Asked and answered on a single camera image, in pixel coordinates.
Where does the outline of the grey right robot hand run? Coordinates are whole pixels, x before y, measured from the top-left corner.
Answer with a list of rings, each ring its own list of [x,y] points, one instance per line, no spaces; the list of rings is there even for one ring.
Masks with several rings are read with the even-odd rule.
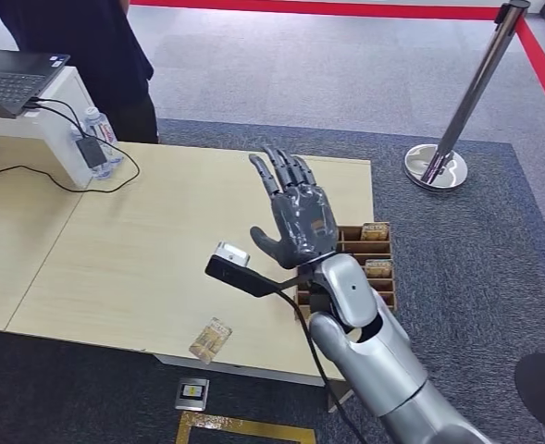
[[[287,270],[334,253],[337,224],[328,196],[312,169],[303,158],[282,149],[264,151],[273,172],[259,155],[250,154],[248,159],[269,196],[280,238],[274,240],[254,226],[250,229],[254,244]]]

